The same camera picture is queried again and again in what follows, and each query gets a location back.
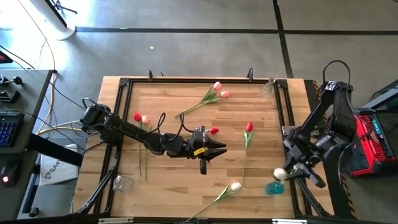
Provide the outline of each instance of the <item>wooden table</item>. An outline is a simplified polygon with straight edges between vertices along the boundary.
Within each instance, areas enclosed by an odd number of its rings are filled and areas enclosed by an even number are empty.
[[[99,103],[114,108],[119,79],[104,77]],[[310,113],[304,81],[287,81],[295,122],[301,125]],[[163,133],[176,133],[180,121],[174,116],[198,103],[209,86],[206,83],[135,83],[128,121],[136,123],[133,114],[139,112],[148,115],[155,126],[160,114],[166,112],[161,130]],[[256,133],[248,149],[244,187],[236,195],[217,202],[199,217],[293,218],[288,184],[282,195],[270,197],[264,193],[264,186],[274,181],[272,171],[284,163],[284,153],[275,97],[269,100],[261,98],[261,86],[224,84],[221,90],[228,90],[229,98],[186,115],[185,125],[188,129],[200,125],[206,128],[216,126],[220,131],[211,135],[211,138],[227,144],[228,151],[208,164],[207,175],[200,174],[199,160],[172,159],[155,156],[148,151],[146,181],[144,166],[142,176],[139,174],[139,143],[124,138],[119,175],[133,178],[134,186],[127,194],[115,192],[111,216],[191,217],[196,214],[214,201],[227,185],[242,182],[245,153],[243,129],[248,122],[252,122]],[[97,142],[98,137],[93,137],[88,147]],[[105,145],[98,146],[85,154],[73,199],[75,208],[80,208],[98,185],[104,149]],[[143,164],[145,150],[142,146]],[[318,166],[316,170],[326,180],[323,167]],[[307,183],[325,210],[333,213],[327,187],[319,189],[310,181]],[[108,190],[105,189],[102,207],[107,194]],[[300,208],[304,211],[300,192],[299,196]]]

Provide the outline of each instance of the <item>teal glass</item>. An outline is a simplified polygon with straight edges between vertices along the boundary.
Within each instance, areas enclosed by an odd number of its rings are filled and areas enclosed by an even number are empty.
[[[274,181],[267,184],[265,190],[267,195],[278,195],[285,191],[285,185],[279,181]]]

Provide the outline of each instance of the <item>red device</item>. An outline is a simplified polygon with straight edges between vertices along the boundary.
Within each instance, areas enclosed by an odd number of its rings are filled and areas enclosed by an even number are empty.
[[[368,133],[369,129],[372,132],[370,136],[362,139],[353,146],[353,158],[351,158],[346,168],[352,177],[383,174],[395,168],[397,160],[394,150],[396,150],[398,145],[394,143],[395,140],[389,141],[389,138],[392,136],[398,137],[398,128],[394,126],[397,121],[396,119],[396,122],[394,122],[394,119],[391,120],[392,116],[386,117],[386,114],[391,114],[395,117],[398,115],[397,111],[389,110],[367,112],[359,116],[366,124],[356,118],[356,132],[358,136]],[[384,130],[382,127],[386,123],[389,123],[388,126],[393,126],[393,129]]]

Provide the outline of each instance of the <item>sticker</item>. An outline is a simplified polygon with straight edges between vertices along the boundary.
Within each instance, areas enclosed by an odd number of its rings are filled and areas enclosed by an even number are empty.
[[[198,150],[196,150],[195,152],[193,152],[193,155],[194,156],[197,156],[197,155],[199,155],[199,154],[201,154],[201,153],[204,153],[206,150],[205,150],[205,148],[203,147],[203,148],[200,148],[200,149],[198,149]]]

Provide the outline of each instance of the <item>concrete floor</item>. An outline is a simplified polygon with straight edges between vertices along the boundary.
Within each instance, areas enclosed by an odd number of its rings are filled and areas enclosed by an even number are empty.
[[[61,2],[78,11],[77,15],[65,11],[62,16],[80,27],[277,29],[272,0]],[[398,30],[398,3],[392,0],[279,0],[279,6],[286,30]],[[361,106],[373,92],[397,79],[396,38],[396,35],[286,35],[286,42],[295,78],[320,83],[327,62],[346,61],[351,67],[351,84],[355,89],[353,105]],[[53,68],[49,48],[44,45],[40,54],[44,39],[17,1],[0,6],[0,44],[33,66]],[[96,100],[105,75],[147,75],[152,70],[155,75],[163,72],[166,76],[244,77],[252,67],[255,77],[286,77],[278,34],[78,32],[66,41],[50,40],[50,45],[59,71],[57,88],[75,101],[84,96]],[[6,64],[0,68],[18,66]],[[330,67],[327,77],[347,79],[341,65]],[[47,110],[48,105],[44,104],[40,116],[44,117]],[[54,110],[58,123],[81,116],[81,110],[60,95],[55,97]],[[386,181],[398,183],[396,179]],[[386,203],[388,197],[377,196],[377,180],[350,182],[357,189],[353,201],[360,219],[392,223],[398,219],[397,208]],[[56,188],[46,192],[53,192],[53,197],[59,200],[68,198],[57,197]],[[46,215],[69,211],[67,203],[57,200],[54,203],[61,205],[60,209],[49,210]]]

